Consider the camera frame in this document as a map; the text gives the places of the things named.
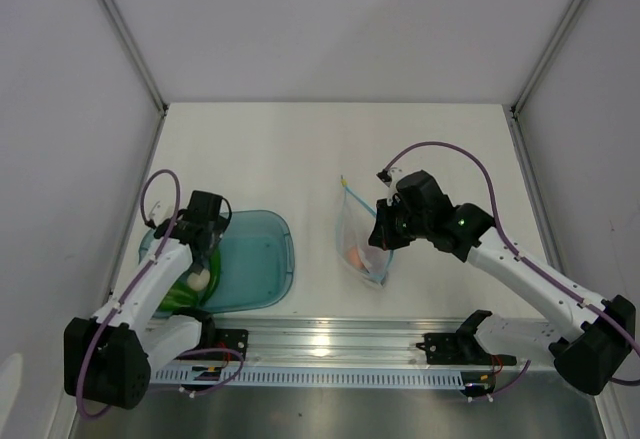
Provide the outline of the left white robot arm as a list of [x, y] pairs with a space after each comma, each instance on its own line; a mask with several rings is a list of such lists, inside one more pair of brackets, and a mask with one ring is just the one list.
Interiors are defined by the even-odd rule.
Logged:
[[77, 401], [136, 407], [156, 372], [184, 353], [197, 359], [216, 349], [213, 316], [181, 306], [149, 331], [149, 321], [185, 273], [204, 269], [232, 218], [229, 201], [194, 191], [176, 217], [152, 228], [134, 278], [90, 318], [74, 318], [63, 335], [63, 387]]

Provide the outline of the clear zip top bag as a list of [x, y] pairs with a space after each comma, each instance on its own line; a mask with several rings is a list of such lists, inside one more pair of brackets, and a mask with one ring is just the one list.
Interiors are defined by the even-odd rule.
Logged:
[[370, 287], [383, 288], [388, 279], [394, 253], [391, 251], [393, 259], [388, 269], [386, 281], [383, 284], [369, 281], [365, 275], [364, 268], [355, 268], [348, 262], [346, 253], [350, 248], [357, 247], [358, 251], [360, 251], [366, 245], [371, 246], [368, 240], [375, 225], [376, 211], [354, 192], [343, 176], [340, 177], [340, 185], [342, 188], [342, 201], [335, 227], [336, 251], [345, 266], [362, 281]]

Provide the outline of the brown egg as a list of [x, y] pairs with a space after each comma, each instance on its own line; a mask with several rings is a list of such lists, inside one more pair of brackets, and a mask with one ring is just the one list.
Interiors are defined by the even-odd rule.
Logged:
[[359, 251], [357, 247], [350, 248], [346, 253], [346, 259], [348, 262], [355, 268], [363, 269], [364, 263], [360, 258]]

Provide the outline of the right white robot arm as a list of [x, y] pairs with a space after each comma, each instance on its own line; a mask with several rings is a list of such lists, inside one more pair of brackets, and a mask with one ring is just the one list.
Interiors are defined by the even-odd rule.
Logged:
[[546, 320], [535, 326], [491, 312], [471, 316], [456, 339], [458, 354], [479, 362], [489, 354], [539, 361], [578, 391], [599, 395], [635, 345], [636, 308], [625, 297], [606, 299], [518, 251], [496, 218], [475, 204], [455, 205], [436, 179], [392, 167], [378, 179], [387, 187], [376, 203], [371, 246], [397, 250], [417, 239], [494, 277]]

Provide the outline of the green chili pepper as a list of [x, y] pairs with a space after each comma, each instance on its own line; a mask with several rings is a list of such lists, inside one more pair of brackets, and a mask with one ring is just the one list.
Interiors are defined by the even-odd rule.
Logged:
[[204, 292], [200, 297], [199, 304], [201, 306], [205, 305], [209, 299], [213, 296], [216, 289], [219, 286], [220, 278], [221, 278], [221, 253], [220, 249], [217, 248], [209, 258], [209, 283], [207, 284]]

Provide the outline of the purple eggplant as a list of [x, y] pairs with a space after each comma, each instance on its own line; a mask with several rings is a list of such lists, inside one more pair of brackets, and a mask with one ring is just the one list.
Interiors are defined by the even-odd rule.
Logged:
[[359, 257], [367, 279], [377, 284], [383, 284], [387, 278], [393, 253], [366, 245], [359, 251]]

